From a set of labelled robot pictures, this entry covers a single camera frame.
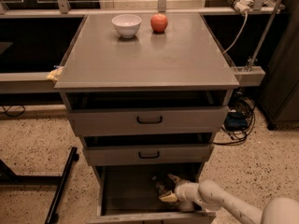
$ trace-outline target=black cable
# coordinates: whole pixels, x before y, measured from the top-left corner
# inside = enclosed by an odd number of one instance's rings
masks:
[[[240,128],[239,130],[228,131],[223,126],[221,129],[226,132],[232,140],[232,142],[213,142],[215,145],[220,146],[231,146],[231,145],[241,145],[243,144],[248,136],[251,134],[254,124],[255,124],[255,103],[252,99],[248,97],[234,97],[232,99],[232,104],[230,105],[232,110],[236,112],[229,112],[228,116],[234,119],[245,119],[248,123],[247,127]]]
[[[11,113],[9,113],[9,110],[12,108],[12,107],[15,107],[15,106],[18,106],[18,107],[21,107],[21,111],[19,112],[19,113],[17,113],[17,114],[15,114],[15,115],[12,115]],[[0,112],[0,114],[5,114],[6,116],[8,116],[8,117],[18,117],[18,116],[20,116],[20,115],[22,115],[24,112],[25,112],[25,110],[26,110],[26,108],[25,108],[25,106],[24,105],[12,105],[12,106],[10,106],[9,108],[5,108],[4,106],[1,106],[2,108],[3,108],[3,112]]]

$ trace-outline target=terrazzo floor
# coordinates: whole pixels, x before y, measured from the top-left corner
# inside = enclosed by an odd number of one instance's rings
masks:
[[[240,146],[215,146],[200,180],[209,178],[225,190],[259,208],[275,197],[299,201],[299,127],[294,124],[268,131],[256,109],[252,134]],[[97,213],[99,184],[82,155],[82,145],[73,135],[63,105],[26,106],[18,118],[0,115],[0,157],[18,175],[60,175],[71,147],[78,148],[61,199],[61,224],[85,223]],[[216,141],[227,141],[218,133]],[[54,187],[0,186],[0,223],[45,222]],[[238,223],[225,210],[213,224]]]

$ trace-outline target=gray tabletop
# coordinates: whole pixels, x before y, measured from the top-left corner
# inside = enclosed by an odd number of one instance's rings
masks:
[[[135,37],[121,38],[117,14],[89,15],[55,85],[57,89],[233,89],[231,68],[198,13],[166,13],[168,27],[155,34],[153,14],[137,14]]]

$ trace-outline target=open drawer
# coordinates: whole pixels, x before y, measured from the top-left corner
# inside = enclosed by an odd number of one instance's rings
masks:
[[[75,112],[67,116],[77,136],[215,133],[227,111],[226,106],[147,108]]]
[[[171,163],[96,167],[101,177],[98,217],[88,223],[209,224],[215,213],[207,213],[193,203],[163,203],[157,184],[173,189],[168,174],[194,181],[202,163]],[[193,207],[187,211],[186,206]]]
[[[132,165],[208,161],[211,133],[85,137],[87,163]]]

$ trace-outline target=black metal stand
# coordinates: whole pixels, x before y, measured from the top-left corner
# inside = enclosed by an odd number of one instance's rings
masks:
[[[70,173],[73,161],[78,161],[77,148],[72,147],[64,167],[62,176],[34,176],[34,175],[16,175],[0,160],[0,185],[45,185],[57,186],[50,210],[48,212],[45,224],[56,223],[58,214],[56,213],[59,201],[64,192],[68,175]]]

